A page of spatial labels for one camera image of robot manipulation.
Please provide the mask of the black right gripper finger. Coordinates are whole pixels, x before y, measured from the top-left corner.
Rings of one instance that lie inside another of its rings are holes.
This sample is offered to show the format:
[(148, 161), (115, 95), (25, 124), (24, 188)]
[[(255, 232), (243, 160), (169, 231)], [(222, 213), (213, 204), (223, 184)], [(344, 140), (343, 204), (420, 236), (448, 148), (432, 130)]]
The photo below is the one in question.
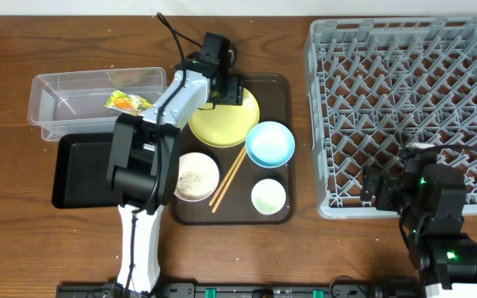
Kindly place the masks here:
[(367, 175), (364, 177), (364, 183), (360, 194), (360, 200), (363, 202), (371, 202), (373, 197), (378, 193), (380, 186), (380, 176)]
[(382, 170), (375, 166), (364, 166), (364, 182), (379, 182)]

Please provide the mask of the blue bowl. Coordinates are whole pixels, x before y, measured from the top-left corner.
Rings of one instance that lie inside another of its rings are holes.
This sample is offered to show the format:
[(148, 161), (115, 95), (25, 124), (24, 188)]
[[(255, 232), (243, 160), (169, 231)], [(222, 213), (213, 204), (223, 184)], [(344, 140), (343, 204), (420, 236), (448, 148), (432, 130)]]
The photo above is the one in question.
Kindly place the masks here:
[(248, 157), (258, 166), (267, 169), (287, 164), (296, 149), (291, 130), (285, 125), (266, 121), (257, 124), (245, 140)]

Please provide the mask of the green orange snack wrapper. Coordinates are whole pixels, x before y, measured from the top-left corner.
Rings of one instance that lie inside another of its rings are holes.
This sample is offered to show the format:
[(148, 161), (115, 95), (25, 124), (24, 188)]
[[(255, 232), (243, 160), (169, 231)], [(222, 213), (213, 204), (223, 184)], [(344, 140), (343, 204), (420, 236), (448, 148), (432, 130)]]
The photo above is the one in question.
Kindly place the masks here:
[(118, 110), (137, 116), (152, 106), (145, 98), (136, 94), (126, 94), (120, 90), (114, 90), (105, 104), (106, 108)]

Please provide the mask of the pale green cup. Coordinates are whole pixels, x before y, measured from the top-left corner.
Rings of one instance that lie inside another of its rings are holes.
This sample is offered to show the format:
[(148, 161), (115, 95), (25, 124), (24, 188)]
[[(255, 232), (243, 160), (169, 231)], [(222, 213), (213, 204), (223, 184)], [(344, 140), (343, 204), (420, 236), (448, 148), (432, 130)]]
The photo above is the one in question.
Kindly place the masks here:
[(284, 187), (274, 179), (260, 180), (251, 192), (253, 207), (262, 215), (279, 212), (284, 207), (286, 198)]

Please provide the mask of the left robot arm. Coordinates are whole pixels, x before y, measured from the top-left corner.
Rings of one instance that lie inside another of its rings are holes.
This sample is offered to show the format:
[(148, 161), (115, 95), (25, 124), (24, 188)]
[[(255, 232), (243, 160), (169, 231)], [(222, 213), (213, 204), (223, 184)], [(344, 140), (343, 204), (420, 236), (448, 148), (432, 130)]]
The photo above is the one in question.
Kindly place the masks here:
[(239, 105), (242, 88), (230, 57), (189, 58), (151, 108), (116, 120), (106, 181), (118, 200), (123, 256), (114, 297), (149, 297), (160, 276), (161, 216), (176, 187), (180, 133), (206, 103)]

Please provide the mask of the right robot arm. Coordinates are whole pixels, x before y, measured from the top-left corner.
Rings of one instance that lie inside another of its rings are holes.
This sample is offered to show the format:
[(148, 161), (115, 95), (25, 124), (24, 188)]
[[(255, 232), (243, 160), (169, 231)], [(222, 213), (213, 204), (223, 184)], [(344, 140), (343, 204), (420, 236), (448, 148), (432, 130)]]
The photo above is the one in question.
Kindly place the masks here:
[(371, 297), (477, 298), (477, 243), (463, 233), (464, 174), (437, 161), (444, 146), (415, 143), (400, 150), (400, 173), (364, 166), (360, 199), (399, 216), (399, 230), (419, 279), (393, 278)]

